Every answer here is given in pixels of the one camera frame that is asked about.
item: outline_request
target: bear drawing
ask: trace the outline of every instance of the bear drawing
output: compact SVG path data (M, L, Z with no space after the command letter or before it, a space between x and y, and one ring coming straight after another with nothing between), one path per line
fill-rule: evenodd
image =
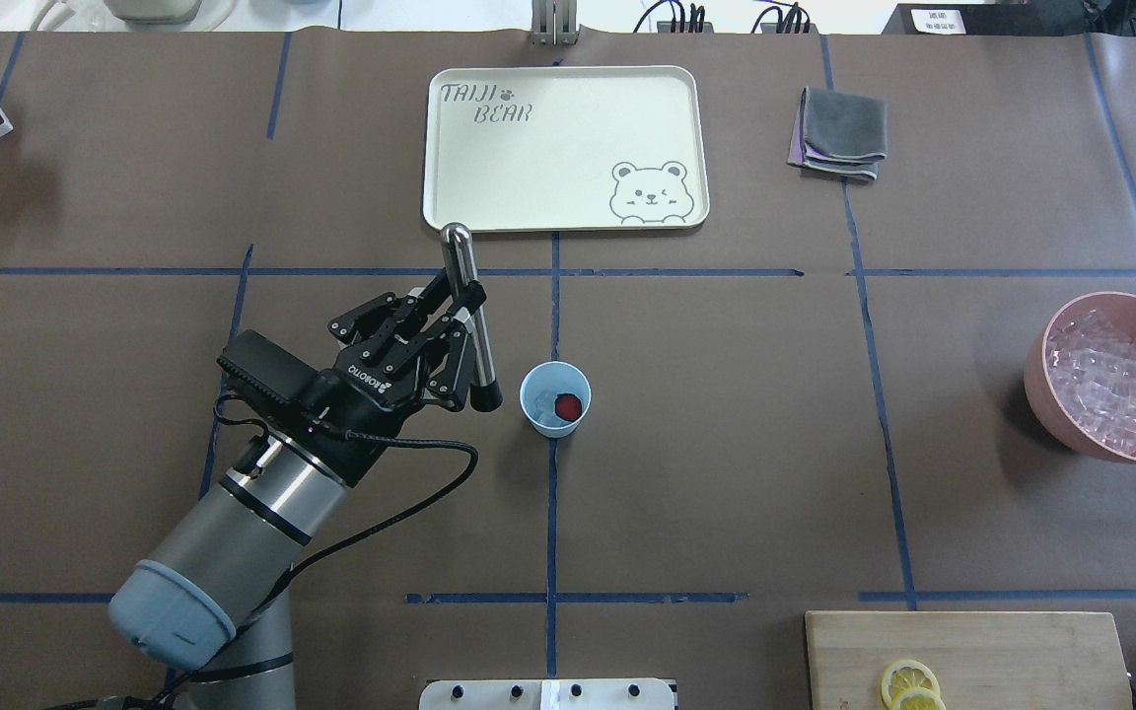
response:
M686 166L669 160L658 168L636 168L634 162L618 162L612 168L617 192L612 212L621 224L686 224L695 206L686 190Z

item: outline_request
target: red fruit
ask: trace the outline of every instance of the red fruit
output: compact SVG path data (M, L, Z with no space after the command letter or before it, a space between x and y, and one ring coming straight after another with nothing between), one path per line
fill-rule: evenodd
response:
M575 423L580 418L580 400L576 394L565 392L556 396L556 416L568 423Z

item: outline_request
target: lemon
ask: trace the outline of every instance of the lemon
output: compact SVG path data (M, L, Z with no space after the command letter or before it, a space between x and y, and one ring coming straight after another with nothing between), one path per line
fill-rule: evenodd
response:
M910 688L924 688L933 695L941 698L941 684L937 683L937 675L932 673L929 667L924 666L912 658L902 658L884 670L879 676L879 696L884 699L884 707L893 707L893 699Z
M893 698L888 710L945 710L945 702L928 688L911 687L910 691Z

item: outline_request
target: wooden cutting board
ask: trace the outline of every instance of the wooden cutting board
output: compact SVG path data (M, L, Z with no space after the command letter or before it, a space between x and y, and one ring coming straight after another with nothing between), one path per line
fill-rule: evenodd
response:
M883 710L879 675L914 658L947 710L1128 710L1111 615L1078 611L807 611L812 710Z

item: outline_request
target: bowl of ice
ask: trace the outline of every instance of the bowl of ice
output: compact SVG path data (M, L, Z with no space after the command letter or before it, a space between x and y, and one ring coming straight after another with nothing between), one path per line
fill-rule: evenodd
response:
M1059 309L1028 352L1024 390L1063 444L1136 463L1136 295L1087 293Z

